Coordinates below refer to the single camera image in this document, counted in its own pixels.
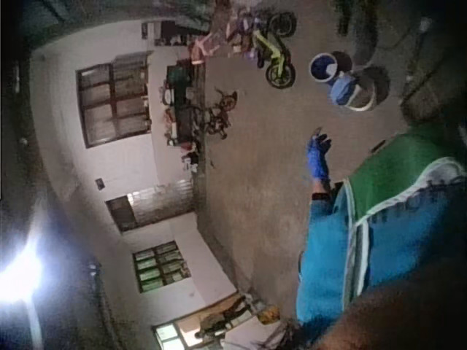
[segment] children's bicycle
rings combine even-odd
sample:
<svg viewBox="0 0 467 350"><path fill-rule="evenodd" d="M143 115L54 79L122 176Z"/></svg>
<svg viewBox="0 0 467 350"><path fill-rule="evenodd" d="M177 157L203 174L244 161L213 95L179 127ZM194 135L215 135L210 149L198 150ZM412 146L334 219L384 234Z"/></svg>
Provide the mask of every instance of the children's bicycle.
<svg viewBox="0 0 467 350"><path fill-rule="evenodd" d="M292 86L296 72L282 38L294 35L297 27L295 15L292 12L273 13L270 9L262 9L239 13L239 18L238 32L241 35L251 35L258 49L258 68L263 68L266 61L270 62L266 69L266 80L270 86L276 89Z"/></svg>
<svg viewBox="0 0 467 350"><path fill-rule="evenodd" d="M215 135L218 133L222 140L227 138L227 133L225 132L226 128L231 126L231 123L228 119L228 112L235 108L237 102L237 93L233 92L232 94L224 93L219 89L215 89L220 94L220 100L212 107L202 109L197 106L192 106L193 111L195 112L194 118L192 120L193 128L195 133L199 131L205 131L209 135Z"/></svg>

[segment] yellow bicycle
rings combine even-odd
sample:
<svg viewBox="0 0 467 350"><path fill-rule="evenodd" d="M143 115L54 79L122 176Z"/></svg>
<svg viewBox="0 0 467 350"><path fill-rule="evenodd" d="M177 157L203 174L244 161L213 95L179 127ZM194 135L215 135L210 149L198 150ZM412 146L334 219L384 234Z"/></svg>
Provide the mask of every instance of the yellow bicycle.
<svg viewBox="0 0 467 350"><path fill-rule="evenodd" d="M293 85L296 79L290 52L281 38L292 36L296 30L296 18L292 12L268 13L255 17L255 29L252 37L258 48L258 68L263 68L265 61L270 61L266 70L266 80L276 89L285 89ZM277 45L269 41L272 37Z"/></svg>

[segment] light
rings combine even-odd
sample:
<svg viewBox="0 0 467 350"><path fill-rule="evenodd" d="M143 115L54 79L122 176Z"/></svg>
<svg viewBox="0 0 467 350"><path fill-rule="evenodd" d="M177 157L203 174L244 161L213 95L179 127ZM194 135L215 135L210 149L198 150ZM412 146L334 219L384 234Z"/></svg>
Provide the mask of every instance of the light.
<svg viewBox="0 0 467 350"><path fill-rule="evenodd" d="M0 273L0 301L29 300L39 286L42 266L34 249L27 247Z"/></svg>

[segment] blue glove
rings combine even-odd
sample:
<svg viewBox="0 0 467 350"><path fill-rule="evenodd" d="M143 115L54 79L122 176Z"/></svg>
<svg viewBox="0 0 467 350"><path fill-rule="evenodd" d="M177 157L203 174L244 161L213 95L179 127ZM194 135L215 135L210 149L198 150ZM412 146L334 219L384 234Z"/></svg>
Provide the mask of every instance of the blue glove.
<svg viewBox="0 0 467 350"><path fill-rule="evenodd" d="M331 148L331 140L328 135L314 135L308 142L308 168L313 179L329 181L329 169L326 163L325 154Z"/></svg>

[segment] concrete floor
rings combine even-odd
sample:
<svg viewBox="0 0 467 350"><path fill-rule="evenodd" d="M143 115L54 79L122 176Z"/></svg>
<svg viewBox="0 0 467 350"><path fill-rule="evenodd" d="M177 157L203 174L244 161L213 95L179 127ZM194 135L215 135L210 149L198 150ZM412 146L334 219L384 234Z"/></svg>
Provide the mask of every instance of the concrete floor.
<svg viewBox="0 0 467 350"><path fill-rule="evenodd" d="M398 93L412 39L391 51L376 50L371 64L387 70L389 95L373 111L351 112L334 106L328 87L314 82L307 69L318 53L355 54L352 34L346 39L336 35L332 1L277 5L284 6L298 17L295 36L285 40L297 72L294 86L275 90L265 70L243 58L207 63L207 105L217 98L214 87L238 91L239 102L230 113L228 138L207 136L206 197L198 217L201 234L233 282L277 304L285 316L295 316L297 259L304 248L310 199L306 143L322 126L333 140L328 165L332 180L338 181L373 146L404 131ZM384 18L381 23L379 44L397 42L399 32Z"/></svg>

